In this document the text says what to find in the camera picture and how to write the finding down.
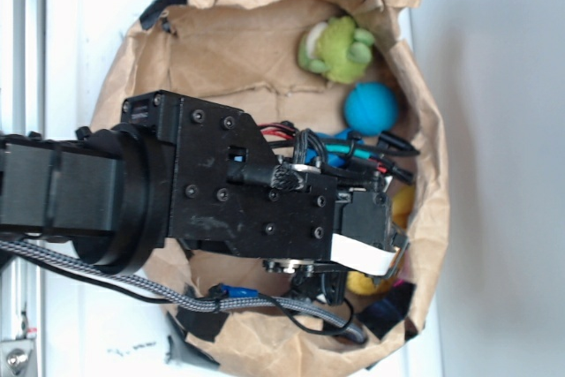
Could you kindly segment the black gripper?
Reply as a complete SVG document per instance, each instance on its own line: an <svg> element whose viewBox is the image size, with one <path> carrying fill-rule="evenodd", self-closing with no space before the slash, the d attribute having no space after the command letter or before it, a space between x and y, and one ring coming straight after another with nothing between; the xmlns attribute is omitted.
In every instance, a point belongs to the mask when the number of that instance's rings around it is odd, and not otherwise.
<svg viewBox="0 0 565 377"><path fill-rule="evenodd" d="M306 172L305 130L257 124L241 109L157 91L127 99L121 120L147 128L171 149L169 228L187 250L259 259L290 276L288 296L340 305L347 276L393 276L408 248L393 223L390 179L408 182L396 159L409 143L390 132L360 137L365 174L341 179Z"/></svg>

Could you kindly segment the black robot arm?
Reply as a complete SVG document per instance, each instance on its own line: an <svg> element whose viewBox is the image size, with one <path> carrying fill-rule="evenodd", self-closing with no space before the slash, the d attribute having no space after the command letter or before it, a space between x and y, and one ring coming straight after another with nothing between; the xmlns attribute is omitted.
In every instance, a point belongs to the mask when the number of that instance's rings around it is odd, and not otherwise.
<svg viewBox="0 0 565 377"><path fill-rule="evenodd" d="M344 275L393 275L409 244L387 179L417 150L326 138L241 109L157 91L124 101L120 123L74 140L1 138L1 239L71 241L110 275L140 269L174 238L186 250L260 259L307 296L343 300Z"/></svg>

